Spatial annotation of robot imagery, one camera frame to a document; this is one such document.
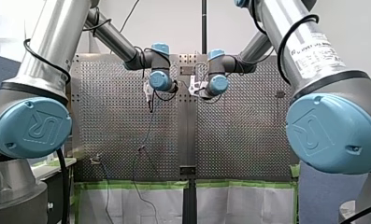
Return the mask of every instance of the wire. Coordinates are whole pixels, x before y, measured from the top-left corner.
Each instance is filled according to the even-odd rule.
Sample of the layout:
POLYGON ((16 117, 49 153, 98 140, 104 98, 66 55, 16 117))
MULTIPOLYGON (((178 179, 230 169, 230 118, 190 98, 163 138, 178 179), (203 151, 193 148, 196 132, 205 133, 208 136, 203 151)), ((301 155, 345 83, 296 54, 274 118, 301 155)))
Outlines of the wire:
POLYGON ((97 32, 97 29, 100 28, 101 26, 107 24, 108 22, 111 22, 111 21, 112 21, 112 19, 107 19, 106 21, 103 21, 102 23, 100 23, 100 8, 96 7, 95 8, 95 14, 94 14, 94 24, 95 24, 95 26, 85 28, 82 31, 93 31, 93 37, 95 37, 95 33, 97 32))
POLYGON ((364 217, 364 216, 366 216, 366 215, 368 215, 368 214, 370 214, 370 213, 371 213, 371 207, 366 208, 365 210, 363 210, 363 211, 357 213, 356 215, 354 215, 354 216, 352 216, 352 217, 350 217, 350 218, 344 220, 344 221, 341 222, 340 224, 351 224, 351 222, 353 222, 353 221, 359 219, 360 217, 364 217))
POLYGON ((108 170, 106 168, 106 166, 100 161, 100 165, 101 165, 101 168, 104 172, 104 175, 106 176, 106 179, 107 179, 107 203, 106 203, 106 213, 107 213, 107 216, 109 218, 109 221, 111 224, 113 224, 113 220, 112 220, 112 217, 110 216, 109 212, 108 212, 108 207, 109 207, 109 196, 110 196, 110 178, 109 178, 109 174, 108 174, 108 170))
POLYGON ((135 176, 136 176, 136 161, 137 161, 139 155, 140 155, 140 154, 135 155, 135 157, 134 157, 134 159, 133 159, 133 184, 134 184, 134 186, 135 186, 135 188, 136 188, 136 192, 137 192, 137 194, 138 194, 139 199, 140 199, 142 202, 147 203, 147 204, 149 204, 149 205, 152 206, 152 208, 153 208, 153 212, 154 212, 154 214, 155 214, 154 217, 155 217, 156 224, 159 224, 159 221, 158 221, 158 212, 157 212, 157 209, 156 209, 155 204, 153 204, 152 202, 150 202, 150 201, 148 201, 148 200, 145 200, 145 199, 142 197, 141 192, 140 192, 139 189, 138 189, 138 186, 136 185, 136 180, 135 180, 135 176))
POLYGON ((262 63, 262 62, 266 61, 270 56, 272 56, 272 53, 273 53, 274 51, 275 51, 275 49, 270 50, 270 53, 268 53, 268 54, 266 55, 266 57, 262 58, 260 61, 254 62, 254 63, 252 63, 252 64, 262 63))
POLYGON ((189 87, 188 87, 188 85, 186 84, 186 82, 184 82, 184 81, 182 81, 182 80, 179 80, 179 81, 182 82, 182 83, 184 84, 184 86, 186 87, 187 90, 189 89, 189 87))
POLYGON ((136 0, 135 4, 133 5, 133 8, 132 10, 130 11, 129 15, 127 15, 127 18, 126 20, 124 20, 124 23, 123 23, 123 26, 121 27, 121 30, 119 31, 119 33, 121 33, 124 29, 124 27, 126 26, 126 23, 127 21, 129 21, 130 17, 132 16, 134 10, 136 9, 136 5, 139 3, 139 0, 136 0))
POLYGON ((138 46, 135 46, 135 49, 138 49, 140 51, 140 54, 141 54, 141 66, 142 66, 142 78, 144 79, 145 77, 145 52, 144 50, 142 50, 142 48, 138 47, 138 46))
POLYGON ((205 103, 208 104, 208 105, 214 105, 214 104, 217 103, 221 98, 222 98, 222 94, 218 97, 217 100, 215 100, 215 101, 213 101, 213 102, 205 101, 205 103))
POLYGON ((59 158, 60 168, 63 176, 63 216, 62 223, 67 224, 68 222, 68 210, 69 210, 69 177, 66 170, 65 158, 61 149, 57 150, 57 157, 59 158))
POLYGON ((287 79, 287 77, 285 76, 284 74, 284 71, 283 71, 283 68, 282 68, 282 56, 283 56, 283 52, 284 52, 284 49, 285 49, 285 46, 287 45, 287 41, 288 39, 290 39, 291 35, 293 34, 293 32, 295 32, 298 27, 306 22, 310 22, 310 21, 313 21, 314 19, 314 22, 316 23, 319 23, 319 16, 318 15, 315 15, 315 14, 310 14, 310 15, 307 15, 305 16, 304 18, 302 18, 300 21, 294 23, 290 30, 287 32, 287 34, 283 37, 283 39, 281 40, 281 43, 278 47, 278 72, 280 73, 280 76, 281 78, 287 82, 289 85, 290 84, 290 81, 287 79))
POLYGON ((243 65, 238 61, 237 57, 235 57, 233 55, 228 55, 228 56, 235 60, 235 68, 234 68, 234 71, 227 74, 226 77, 229 77, 230 75, 232 75, 237 70, 237 67, 240 67, 240 69, 241 69, 241 73, 238 73, 238 75, 241 76, 241 77, 244 76, 246 72, 244 70, 243 65))
POLYGON ((57 70, 59 70, 60 72, 62 72, 65 76, 66 76, 66 81, 65 81, 65 84, 68 84, 70 81, 71 81, 71 75, 69 75, 69 73, 67 71, 65 71, 62 67, 60 67, 59 65, 56 65, 54 63, 51 63, 49 62, 48 60, 42 58, 42 56, 38 55, 37 53, 35 53, 29 46, 29 43, 30 43, 31 39, 25 39, 24 42, 23 42, 23 45, 25 47, 25 50, 27 50, 31 55, 33 55, 35 58, 37 58, 39 61, 41 61, 42 63, 45 63, 57 70))
POLYGON ((159 98, 159 100, 161 100, 161 101, 166 101, 166 102, 171 101, 171 100, 174 99, 174 97, 176 97, 176 95, 177 95, 177 92, 174 92, 174 94, 173 94, 170 98, 168 98, 168 99, 164 99, 164 98, 162 98, 162 97, 158 94, 158 92, 157 92, 156 90, 154 90, 153 92, 156 94, 156 96, 159 98))
POLYGON ((255 26, 257 27, 257 29, 264 35, 267 35, 266 31, 262 29, 262 27, 260 26, 260 24, 258 23, 257 21, 257 2, 256 0, 252 0, 252 3, 251 3, 251 12, 252 12, 252 15, 254 16, 254 23, 255 23, 255 26))
POLYGON ((148 102, 148 107, 150 108, 150 113, 153 113, 154 102, 155 102, 155 94, 152 93, 152 99, 148 102))
POLYGON ((153 119, 155 117, 155 114, 156 114, 156 110, 153 111, 153 113, 151 114, 150 116, 150 124, 149 124, 149 127, 148 127, 148 131, 147 131, 147 134, 145 135, 145 138, 142 140, 141 142, 141 146, 138 148, 137 150, 137 153, 135 154, 134 158, 133 158, 133 163, 132 163, 132 182, 136 188, 136 192, 138 194, 138 197, 139 199, 144 202, 144 203, 147 203, 149 205, 152 206, 153 208, 153 211, 154 211, 154 215, 155 215, 155 221, 156 221, 156 224, 159 224, 159 221, 158 221, 158 213, 157 213, 157 209, 156 209, 156 206, 148 201, 148 200, 145 200, 142 195, 141 195, 141 192, 139 191, 138 189, 138 186, 136 184, 136 162, 138 161, 138 158, 139 156, 141 155, 141 151, 144 149, 144 151, 146 152, 147 154, 147 150, 145 150, 145 144, 147 143, 149 137, 150 137, 150 130, 151 130, 151 127, 152 127, 152 123, 153 123, 153 119))
POLYGON ((153 52, 159 54, 162 58, 165 59, 165 61, 168 63, 168 66, 171 66, 170 60, 163 53, 161 53, 160 51, 158 51, 156 49, 150 49, 150 48, 144 48, 144 50, 150 50, 150 51, 153 51, 153 52))
POLYGON ((103 21, 102 23, 100 23, 98 25, 95 25, 95 26, 92 26, 92 27, 89 27, 89 28, 85 28, 82 31, 95 31, 98 28, 100 28, 101 26, 105 25, 107 22, 111 22, 111 21, 112 21, 112 19, 107 19, 106 21, 103 21))

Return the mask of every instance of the metal pegboard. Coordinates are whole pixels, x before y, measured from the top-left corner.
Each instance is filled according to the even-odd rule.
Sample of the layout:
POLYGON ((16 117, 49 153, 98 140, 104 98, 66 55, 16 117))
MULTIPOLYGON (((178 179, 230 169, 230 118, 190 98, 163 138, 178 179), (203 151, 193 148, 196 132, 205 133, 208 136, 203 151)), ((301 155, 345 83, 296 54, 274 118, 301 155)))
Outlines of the metal pegboard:
MULTIPOLYGON (((206 70, 199 70, 199 77, 206 70)), ((285 133, 292 94, 278 74, 276 57, 253 74, 232 74, 229 80, 217 103, 199 102, 197 178, 290 180, 289 165, 297 163, 285 133)))
MULTIPOLYGON (((172 62, 171 75, 177 73, 177 63, 172 62)), ((142 71, 127 71, 115 55, 85 54, 76 56, 72 76, 77 181, 105 178, 101 167, 90 163, 97 153, 102 154, 110 178, 131 179, 149 126, 148 155, 137 160, 136 179, 178 180, 177 100, 155 104, 150 125, 142 71)))

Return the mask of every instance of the metal pole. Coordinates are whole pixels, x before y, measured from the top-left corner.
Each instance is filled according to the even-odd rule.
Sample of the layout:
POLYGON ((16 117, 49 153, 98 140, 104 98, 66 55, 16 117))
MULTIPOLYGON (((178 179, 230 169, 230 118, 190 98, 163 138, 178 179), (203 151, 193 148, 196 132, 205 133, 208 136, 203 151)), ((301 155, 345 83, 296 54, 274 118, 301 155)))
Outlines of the metal pole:
MULTIPOLYGON (((85 26, 93 27, 96 24, 97 10, 95 8, 89 10, 85 26)), ((104 22, 107 18, 100 12, 99 23, 104 22)), ((136 56, 135 47, 124 37, 110 22, 99 27, 95 31, 95 36, 109 47, 116 55, 124 62, 131 61, 136 56)))
POLYGON ((207 54, 207 0, 202 0, 202 54, 207 54))

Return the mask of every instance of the white wall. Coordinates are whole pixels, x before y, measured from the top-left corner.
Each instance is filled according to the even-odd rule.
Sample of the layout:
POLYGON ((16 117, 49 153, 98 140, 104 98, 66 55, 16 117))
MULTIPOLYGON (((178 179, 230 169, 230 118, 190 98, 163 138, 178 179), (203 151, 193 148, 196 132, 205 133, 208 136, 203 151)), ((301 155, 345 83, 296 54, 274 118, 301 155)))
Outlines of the white wall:
MULTIPOLYGON (((20 62, 23 41, 31 38, 46 0, 0 0, 0 56, 20 62)), ((88 34, 82 35, 78 52, 89 52, 88 34)))
POLYGON ((371 0, 318 0, 313 12, 345 64, 371 76, 371 0))
MULTIPOLYGON (((120 30, 134 2, 102 0, 100 10, 120 30)), ((202 50, 201 18, 200 0, 141 0, 122 33, 141 48, 165 42, 172 53, 195 53, 202 50)), ((249 12, 233 0, 208 1, 207 27, 208 50, 228 53, 241 51, 256 32, 249 12)), ((98 47, 109 53, 101 43, 98 47)))
MULTIPOLYGON (((100 9, 120 29, 134 2, 102 0, 100 9)), ((238 53, 256 33, 249 12, 233 0, 207 2, 208 50, 238 53)), ((371 0, 318 0, 313 12, 346 65, 371 76, 371 0)), ((201 1, 141 0, 123 34, 142 48, 163 41, 172 53, 201 51, 201 1)), ((95 52, 109 53, 98 47, 95 52)))
MULTIPOLYGON (((136 0, 101 0, 101 11, 121 28, 136 0)), ((20 61, 22 40, 34 30, 44 0, 0 0, 0 55, 20 61)), ((208 0, 208 50, 220 48, 238 53, 256 33, 249 12, 235 7, 233 0, 208 0)), ((371 0, 318 0, 313 12, 320 26, 347 66, 371 76, 371 0)), ((172 53, 201 51, 200 0, 140 0, 123 34, 141 48, 154 42, 167 43, 172 53)), ((78 52, 109 53, 98 40, 82 35, 78 52)))

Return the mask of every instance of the blue joint cap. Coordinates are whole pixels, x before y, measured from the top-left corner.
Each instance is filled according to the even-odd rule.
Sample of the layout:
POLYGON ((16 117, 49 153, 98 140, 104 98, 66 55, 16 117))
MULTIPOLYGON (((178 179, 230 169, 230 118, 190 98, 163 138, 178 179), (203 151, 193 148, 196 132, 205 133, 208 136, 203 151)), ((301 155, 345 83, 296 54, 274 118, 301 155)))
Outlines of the blue joint cap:
POLYGON ((157 91, 169 91, 172 86, 172 81, 166 73, 154 71, 150 74, 150 86, 157 91))
POLYGON ((208 60, 211 61, 222 55, 225 55, 225 51, 223 49, 214 49, 208 53, 208 60))
POLYGON ((208 90, 214 94, 214 96, 221 95, 228 90, 229 80, 226 76, 216 75, 208 83, 208 90))
POLYGON ((23 100, 0 115, 0 153, 40 158, 59 149, 71 133, 65 106, 45 97, 23 100))
POLYGON ((248 7, 250 0, 235 0, 235 5, 237 7, 248 7))
POLYGON ((371 172, 371 117, 355 103, 312 93, 293 103, 287 136, 298 157, 325 173, 371 172))
POLYGON ((170 48, 165 43, 154 43, 152 44, 152 49, 159 51, 166 55, 170 54, 170 48))

